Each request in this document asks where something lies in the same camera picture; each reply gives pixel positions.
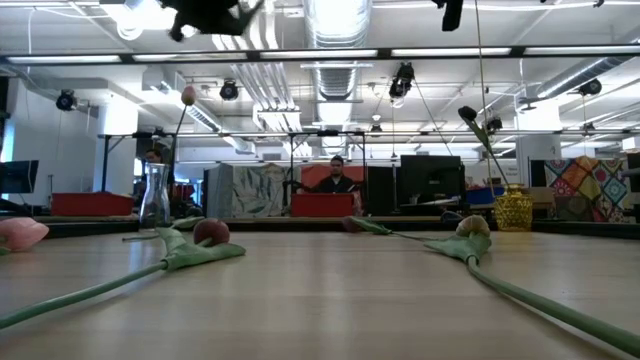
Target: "yellow vase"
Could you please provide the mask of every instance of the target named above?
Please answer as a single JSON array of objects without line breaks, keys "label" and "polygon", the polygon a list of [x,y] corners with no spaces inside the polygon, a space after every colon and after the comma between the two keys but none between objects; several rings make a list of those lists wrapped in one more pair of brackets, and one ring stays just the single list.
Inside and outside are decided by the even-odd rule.
[{"label": "yellow vase", "polygon": [[531,231],[533,197],[522,193],[522,184],[509,184],[505,194],[496,197],[496,220],[500,231]]}]

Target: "red box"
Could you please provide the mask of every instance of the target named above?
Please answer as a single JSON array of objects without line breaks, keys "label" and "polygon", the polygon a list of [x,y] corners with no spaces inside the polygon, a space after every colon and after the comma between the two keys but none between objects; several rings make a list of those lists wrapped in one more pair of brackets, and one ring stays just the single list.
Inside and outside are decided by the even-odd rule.
[{"label": "red box", "polygon": [[51,199],[53,216],[127,216],[133,199],[110,193],[59,193]]},{"label": "red box", "polygon": [[293,194],[291,216],[340,217],[353,215],[353,194]]}]

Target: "computer monitor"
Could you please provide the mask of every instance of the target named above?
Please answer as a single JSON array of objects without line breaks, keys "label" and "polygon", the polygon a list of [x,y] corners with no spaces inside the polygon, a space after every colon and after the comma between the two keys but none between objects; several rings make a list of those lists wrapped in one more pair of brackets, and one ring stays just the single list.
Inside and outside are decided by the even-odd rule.
[{"label": "computer monitor", "polygon": [[0,163],[0,193],[32,193],[36,185],[38,164],[38,160]]},{"label": "computer monitor", "polygon": [[412,195],[459,195],[462,162],[459,156],[402,155],[400,172],[403,193]]}]

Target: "table surface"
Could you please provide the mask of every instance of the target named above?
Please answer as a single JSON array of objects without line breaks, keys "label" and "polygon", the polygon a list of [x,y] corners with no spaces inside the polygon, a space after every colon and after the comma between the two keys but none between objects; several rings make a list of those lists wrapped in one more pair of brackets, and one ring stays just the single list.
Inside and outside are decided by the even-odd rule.
[{"label": "table surface", "polygon": [[[446,236],[446,233],[432,235]],[[156,262],[159,240],[47,240],[0,258],[0,313]],[[481,267],[640,333],[640,242],[495,233]],[[234,233],[247,256],[158,273],[0,332],[3,360],[628,359],[392,237]]]}]

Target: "glass vase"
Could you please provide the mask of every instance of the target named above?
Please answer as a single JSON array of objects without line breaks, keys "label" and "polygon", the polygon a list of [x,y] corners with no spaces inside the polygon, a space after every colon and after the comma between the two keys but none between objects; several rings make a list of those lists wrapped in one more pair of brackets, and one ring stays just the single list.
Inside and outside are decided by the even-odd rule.
[{"label": "glass vase", "polygon": [[147,189],[140,208],[140,230],[169,225],[169,195],[167,179],[169,167],[164,164],[147,165]]},{"label": "glass vase", "polygon": [[496,197],[496,221],[500,231],[531,231],[533,197],[522,193],[522,184],[509,184],[502,196]]}]

